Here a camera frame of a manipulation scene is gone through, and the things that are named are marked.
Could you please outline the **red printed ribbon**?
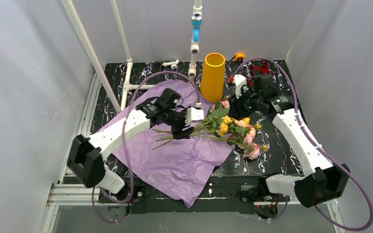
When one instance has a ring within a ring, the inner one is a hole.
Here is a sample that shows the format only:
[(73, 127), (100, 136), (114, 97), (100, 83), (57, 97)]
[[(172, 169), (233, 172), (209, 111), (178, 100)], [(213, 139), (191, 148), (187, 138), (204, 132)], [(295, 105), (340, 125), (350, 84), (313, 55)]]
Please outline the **red printed ribbon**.
[(271, 70), (269, 67), (269, 63), (267, 61), (263, 61), (260, 66), (251, 65), (249, 68), (250, 76), (247, 78), (247, 84), (253, 87), (252, 78), (261, 74), (271, 74)]

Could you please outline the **purple pink wrapping paper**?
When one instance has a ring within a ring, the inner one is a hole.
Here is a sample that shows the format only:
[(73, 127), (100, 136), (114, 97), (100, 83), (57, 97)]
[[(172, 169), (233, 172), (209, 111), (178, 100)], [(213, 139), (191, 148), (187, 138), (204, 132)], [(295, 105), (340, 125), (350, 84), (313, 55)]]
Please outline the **purple pink wrapping paper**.
[(214, 168), (224, 163), (233, 147), (201, 137), (173, 140), (160, 147), (155, 130), (170, 130), (170, 126), (160, 124), (126, 142), (132, 172), (191, 208)]

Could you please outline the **small white pipe elbow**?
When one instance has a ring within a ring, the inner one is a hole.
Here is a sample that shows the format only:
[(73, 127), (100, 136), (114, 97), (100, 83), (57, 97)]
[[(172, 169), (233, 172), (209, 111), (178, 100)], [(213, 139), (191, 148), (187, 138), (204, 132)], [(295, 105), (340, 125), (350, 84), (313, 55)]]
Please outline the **small white pipe elbow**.
[(171, 71), (177, 71), (180, 60), (166, 61), (161, 64), (162, 67), (168, 67)]

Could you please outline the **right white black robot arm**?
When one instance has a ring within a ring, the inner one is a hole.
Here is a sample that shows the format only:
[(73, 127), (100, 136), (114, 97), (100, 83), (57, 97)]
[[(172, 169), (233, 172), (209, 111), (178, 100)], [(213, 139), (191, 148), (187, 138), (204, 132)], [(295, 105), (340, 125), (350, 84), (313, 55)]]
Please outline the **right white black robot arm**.
[(280, 94), (273, 86), (272, 76), (254, 76), (250, 81), (240, 74), (230, 76), (229, 86), (234, 93), (229, 98), (229, 116), (249, 117), (254, 111), (267, 116), (285, 137), (303, 170), (303, 176), (266, 175), (257, 187), (240, 191), (243, 201), (271, 194), (297, 198), (304, 207), (312, 207), (342, 196), (349, 177), (346, 164), (341, 168), (328, 160), (320, 146), (314, 146), (304, 134), (308, 131), (299, 113), (295, 112), (290, 95)]

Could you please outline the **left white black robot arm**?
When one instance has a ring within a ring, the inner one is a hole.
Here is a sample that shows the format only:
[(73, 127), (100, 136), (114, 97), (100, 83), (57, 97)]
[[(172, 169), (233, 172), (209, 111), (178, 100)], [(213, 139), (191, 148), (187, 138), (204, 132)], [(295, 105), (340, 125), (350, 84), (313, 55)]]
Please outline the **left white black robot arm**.
[(203, 120), (200, 101), (184, 107), (181, 95), (166, 88), (158, 97), (151, 97), (136, 105), (121, 120), (90, 136), (74, 137), (67, 158), (68, 168), (86, 188), (99, 187), (117, 194), (125, 185), (116, 173), (106, 170), (103, 162), (123, 143), (150, 128), (166, 124), (173, 139), (188, 138), (193, 133), (192, 122)]

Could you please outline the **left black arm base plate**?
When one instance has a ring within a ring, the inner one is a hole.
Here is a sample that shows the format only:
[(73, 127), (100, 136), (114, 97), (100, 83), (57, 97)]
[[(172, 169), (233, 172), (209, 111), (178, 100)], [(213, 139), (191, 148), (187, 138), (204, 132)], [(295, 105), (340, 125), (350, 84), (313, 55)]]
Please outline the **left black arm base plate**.
[[(130, 194), (130, 186), (128, 184), (125, 185), (117, 194), (112, 194), (109, 191), (105, 191), (105, 194), (114, 200), (125, 200), (128, 198)], [(134, 186), (133, 195), (131, 199), (129, 200), (129, 204), (143, 203), (145, 202), (145, 198), (146, 198), (146, 187), (142, 185), (136, 185)], [(110, 200), (102, 192), (99, 193), (98, 202), (116, 204), (115, 201)]]

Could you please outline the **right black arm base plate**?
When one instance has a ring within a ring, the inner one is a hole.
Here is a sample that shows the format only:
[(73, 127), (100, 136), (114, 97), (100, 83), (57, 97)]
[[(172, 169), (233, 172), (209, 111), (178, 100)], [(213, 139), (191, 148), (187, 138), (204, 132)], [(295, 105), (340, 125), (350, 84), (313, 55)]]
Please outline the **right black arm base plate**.
[(243, 202), (270, 201), (272, 205), (279, 202), (285, 202), (286, 197), (283, 194), (271, 192), (265, 184), (244, 184), (240, 186), (237, 196)]

